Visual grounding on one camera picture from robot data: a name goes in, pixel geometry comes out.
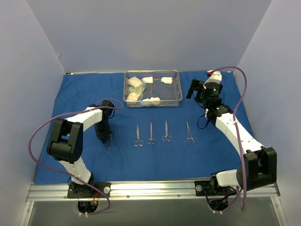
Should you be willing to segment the steel hemostat clamp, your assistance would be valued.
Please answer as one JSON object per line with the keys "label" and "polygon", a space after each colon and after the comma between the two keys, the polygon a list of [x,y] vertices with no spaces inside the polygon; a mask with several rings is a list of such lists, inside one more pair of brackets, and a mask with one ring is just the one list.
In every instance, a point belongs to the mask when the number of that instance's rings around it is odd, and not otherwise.
{"label": "steel hemostat clamp", "polygon": [[198,140],[197,140],[197,138],[192,137],[188,122],[186,122],[186,127],[187,127],[187,137],[183,139],[184,143],[187,144],[190,140],[193,143],[196,143]]}

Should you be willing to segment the blue surgical drape cloth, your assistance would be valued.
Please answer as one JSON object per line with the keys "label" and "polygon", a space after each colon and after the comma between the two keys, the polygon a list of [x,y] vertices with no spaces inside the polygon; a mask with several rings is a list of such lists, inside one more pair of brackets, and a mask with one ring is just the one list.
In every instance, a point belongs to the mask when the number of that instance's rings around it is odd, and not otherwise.
{"label": "blue surgical drape cloth", "polygon": [[[96,138],[95,129],[84,132],[82,159],[95,181],[167,180],[208,177],[222,170],[236,170],[240,157],[225,135],[211,123],[206,129],[197,127],[203,110],[193,99],[186,99],[192,79],[206,80],[206,72],[182,72],[180,75],[183,100],[177,107],[126,107],[117,110],[109,121],[111,129],[120,127],[119,145],[115,137],[107,151]],[[123,101],[124,73],[64,75],[55,99],[53,116],[85,110],[101,99]],[[170,142],[163,142],[165,121]],[[188,121],[197,142],[185,144]],[[154,145],[148,145],[150,123]],[[134,146],[136,126],[144,144]]]}

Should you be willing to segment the straight steel scissors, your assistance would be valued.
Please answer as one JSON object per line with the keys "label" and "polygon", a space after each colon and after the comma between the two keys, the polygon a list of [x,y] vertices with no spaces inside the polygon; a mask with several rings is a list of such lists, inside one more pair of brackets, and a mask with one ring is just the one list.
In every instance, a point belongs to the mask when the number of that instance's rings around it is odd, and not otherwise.
{"label": "straight steel scissors", "polygon": [[150,123],[150,138],[147,139],[147,144],[154,145],[155,143],[156,143],[156,140],[153,138],[152,123]]}

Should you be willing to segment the steel mesh instrument tray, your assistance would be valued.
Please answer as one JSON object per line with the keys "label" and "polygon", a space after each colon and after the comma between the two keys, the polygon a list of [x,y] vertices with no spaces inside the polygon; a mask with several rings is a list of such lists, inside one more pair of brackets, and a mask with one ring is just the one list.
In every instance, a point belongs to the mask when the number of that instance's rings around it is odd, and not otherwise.
{"label": "steel mesh instrument tray", "polygon": [[[160,101],[127,101],[130,93],[127,79],[137,77],[142,80],[143,77],[153,77],[152,84],[145,84],[143,99],[151,97],[159,97]],[[162,77],[172,77],[173,84],[164,84],[160,80]],[[179,73],[176,70],[158,70],[158,71],[128,71],[124,76],[124,94],[123,99],[128,107],[157,107],[157,106],[178,106],[182,100],[182,89]]]}

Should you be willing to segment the steel surgical scissors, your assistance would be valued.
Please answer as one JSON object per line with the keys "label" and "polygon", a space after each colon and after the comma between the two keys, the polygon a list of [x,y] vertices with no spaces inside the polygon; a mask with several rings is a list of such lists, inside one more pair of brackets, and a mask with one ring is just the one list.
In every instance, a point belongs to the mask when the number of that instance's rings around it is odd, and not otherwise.
{"label": "steel surgical scissors", "polygon": [[162,137],[162,141],[171,141],[172,137],[168,134],[168,123],[165,121],[165,135]]}

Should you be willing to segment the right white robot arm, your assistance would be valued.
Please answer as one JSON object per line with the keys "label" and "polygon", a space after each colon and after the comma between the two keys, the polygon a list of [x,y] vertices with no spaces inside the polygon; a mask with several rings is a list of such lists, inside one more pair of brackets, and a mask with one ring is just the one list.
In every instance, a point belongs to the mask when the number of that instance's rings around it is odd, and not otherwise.
{"label": "right white robot arm", "polygon": [[238,169],[211,174],[209,189],[220,194],[226,187],[239,186],[246,191],[273,184],[277,180],[277,153],[266,148],[234,118],[232,109],[220,97],[223,85],[212,80],[193,79],[186,96],[204,110],[207,123],[212,123],[234,146],[241,164]]}

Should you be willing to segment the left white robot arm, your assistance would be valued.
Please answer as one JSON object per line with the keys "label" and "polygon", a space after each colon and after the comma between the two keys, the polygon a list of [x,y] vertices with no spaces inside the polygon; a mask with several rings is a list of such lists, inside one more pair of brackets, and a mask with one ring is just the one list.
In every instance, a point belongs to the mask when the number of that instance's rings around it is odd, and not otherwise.
{"label": "left white robot arm", "polygon": [[72,174],[72,182],[79,185],[78,192],[83,197],[90,197],[95,191],[95,185],[91,183],[92,173],[81,158],[84,131],[94,127],[97,139],[103,144],[110,141],[109,119],[115,114],[114,107],[111,101],[104,100],[101,105],[88,106],[85,113],[54,120],[47,153]]}

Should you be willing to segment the peach gauze pack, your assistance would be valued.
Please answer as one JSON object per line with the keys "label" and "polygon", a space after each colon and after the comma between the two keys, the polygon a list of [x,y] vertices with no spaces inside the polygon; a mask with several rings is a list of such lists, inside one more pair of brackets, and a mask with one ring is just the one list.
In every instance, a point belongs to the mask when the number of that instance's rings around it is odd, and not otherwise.
{"label": "peach gauze pack", "polygon": [[135,92],[131,92],[128,94],[127,96],[127,101],[142,101],[143,100],[143,94],[142,93],[135,93]]}

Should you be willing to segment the white gauze roll right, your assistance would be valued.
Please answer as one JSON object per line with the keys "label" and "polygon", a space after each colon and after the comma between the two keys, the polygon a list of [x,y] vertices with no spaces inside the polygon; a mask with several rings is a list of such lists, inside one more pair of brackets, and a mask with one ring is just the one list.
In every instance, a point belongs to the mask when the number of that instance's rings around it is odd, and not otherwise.
{"label": "white gauze roll right", "polygon": [[162,77],[160,81],[164,84],[173,84],[172,77]]}

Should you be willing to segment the white gauze roll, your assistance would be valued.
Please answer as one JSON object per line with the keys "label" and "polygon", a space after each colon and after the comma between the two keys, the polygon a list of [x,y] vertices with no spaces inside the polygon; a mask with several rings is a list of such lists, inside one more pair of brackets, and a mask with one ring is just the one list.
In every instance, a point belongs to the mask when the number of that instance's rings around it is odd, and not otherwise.
{"label": "white gauze roll", "polygon": [[153,83],[153,77],[143,77],[142,78],[142,82],[144,82],[145,84],[152,84]]}
{"label": "white gauze roll", "polygon": [[160,81],[164,84],[173,84],[172,77],[162,77]]}

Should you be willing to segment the green paper packet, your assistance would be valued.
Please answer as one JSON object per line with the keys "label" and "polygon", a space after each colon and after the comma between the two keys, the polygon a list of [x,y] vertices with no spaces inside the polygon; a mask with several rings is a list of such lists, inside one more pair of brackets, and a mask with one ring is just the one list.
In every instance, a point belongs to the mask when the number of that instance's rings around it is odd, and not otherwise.
{"label": "green paper packet", "polygon": [[137,93],[137,94],[142,94],[144,91],[145,91],[146,87],[145,86],[141,86],[141,87],[133,87],[133,86],[130,86],[128,88],[128,91],[131,92],[131,93]]}

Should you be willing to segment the white gauze pad front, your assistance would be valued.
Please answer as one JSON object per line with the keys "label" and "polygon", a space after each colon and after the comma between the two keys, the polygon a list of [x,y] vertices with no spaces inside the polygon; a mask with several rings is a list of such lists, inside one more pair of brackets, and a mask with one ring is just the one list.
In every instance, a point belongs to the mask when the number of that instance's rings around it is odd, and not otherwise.
{"label": "white gauze pad front", "polygon": [[149,101],[160,101],[160,98],[159,97],[151,97],[151,98],[146,98],[146,99],[143,99],[143,101],[146,101],[146,102],[149,102]]}

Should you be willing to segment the cream gauze pack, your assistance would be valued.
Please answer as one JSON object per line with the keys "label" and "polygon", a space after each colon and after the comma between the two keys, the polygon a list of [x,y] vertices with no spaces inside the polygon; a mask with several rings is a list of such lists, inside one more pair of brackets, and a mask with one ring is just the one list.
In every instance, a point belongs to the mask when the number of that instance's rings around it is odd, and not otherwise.
{"label": "cream gauze pack", "polygon": [[141,87],[141,86],[144,85],[144,83],[140,79],[138,79],[137,77],[135,77],[135,76],[132,77],[132,78],[130,78],[130,79],[127,79],[127,84],[129,86],[134,87],[134,88],[139,88],[139,87]]}

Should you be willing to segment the white gauze roll middle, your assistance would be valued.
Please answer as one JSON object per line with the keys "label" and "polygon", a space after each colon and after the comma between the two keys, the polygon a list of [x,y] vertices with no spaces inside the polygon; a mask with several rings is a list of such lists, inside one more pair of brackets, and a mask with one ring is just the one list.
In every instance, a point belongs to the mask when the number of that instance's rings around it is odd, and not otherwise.
{"label": "white gauze roll middle", "polygon": [[144,82],[145,84],[152,84],[153,83],[153,77],[143,77],[142,78],[142,82]]}

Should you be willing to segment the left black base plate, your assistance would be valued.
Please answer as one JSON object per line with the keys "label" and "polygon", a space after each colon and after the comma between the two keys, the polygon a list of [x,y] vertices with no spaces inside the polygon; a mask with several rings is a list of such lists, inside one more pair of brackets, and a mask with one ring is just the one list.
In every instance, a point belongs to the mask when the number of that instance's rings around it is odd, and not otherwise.
{"label": "left black base plate", "polygon": [[[110,196],[111,183],[109,182],[95,182],[92,184],[93,187],[97,188],[99,191]],[[74,182],[69,184],[67,198],[93,198],[99,192],[87,185],[79,185]]]}

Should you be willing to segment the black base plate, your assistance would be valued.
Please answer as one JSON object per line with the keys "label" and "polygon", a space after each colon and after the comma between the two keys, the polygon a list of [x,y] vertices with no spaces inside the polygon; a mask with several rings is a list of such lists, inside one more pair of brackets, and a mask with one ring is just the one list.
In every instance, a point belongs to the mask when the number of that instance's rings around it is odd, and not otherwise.
{"label": "black base plate", "polygon": [[[110,196],[111,183],[109,182],[95,182],[92,184],[93,187],[97,188],[99,191]],[[69,184],[67,198],[93,198],[99,192],[87,185],[79,185],[74,182]]]}
{"label": "black base plate", "polygon": [[226,195],[236,195],[237,192],[232,187],[221,187],[214,188],[211,186],[209,180],[197,180],[194,181],[194,189],[196,196],[226,196]]}

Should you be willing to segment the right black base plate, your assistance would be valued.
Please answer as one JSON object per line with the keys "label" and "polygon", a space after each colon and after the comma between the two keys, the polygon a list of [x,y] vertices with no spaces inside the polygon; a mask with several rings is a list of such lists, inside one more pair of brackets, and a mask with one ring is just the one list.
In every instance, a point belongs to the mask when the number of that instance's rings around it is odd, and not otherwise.
{"label": "right black base plate", "polygon": [[194,181],[194,189],[196,196],[226,196],[226,195],[236,195],[237,192],[232,187],[221,187],[214,188],[211,186],[209,180],[197,180]]}

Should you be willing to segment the aluminium front rail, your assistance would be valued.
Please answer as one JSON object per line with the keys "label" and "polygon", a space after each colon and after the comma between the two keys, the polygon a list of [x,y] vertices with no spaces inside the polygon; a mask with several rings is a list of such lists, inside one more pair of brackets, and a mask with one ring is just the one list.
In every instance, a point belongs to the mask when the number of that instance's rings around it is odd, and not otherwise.
{"label": "aluminium front rail", "polygon": [[[111,181],[110,201],[121,200],[171,200],[201,199],[196,196],[195,181],[209,178],[159,181]],[[69,199],[67,184],[30,186],[26,197],[28,202],[51,201],[92,201],[93,198]]]}

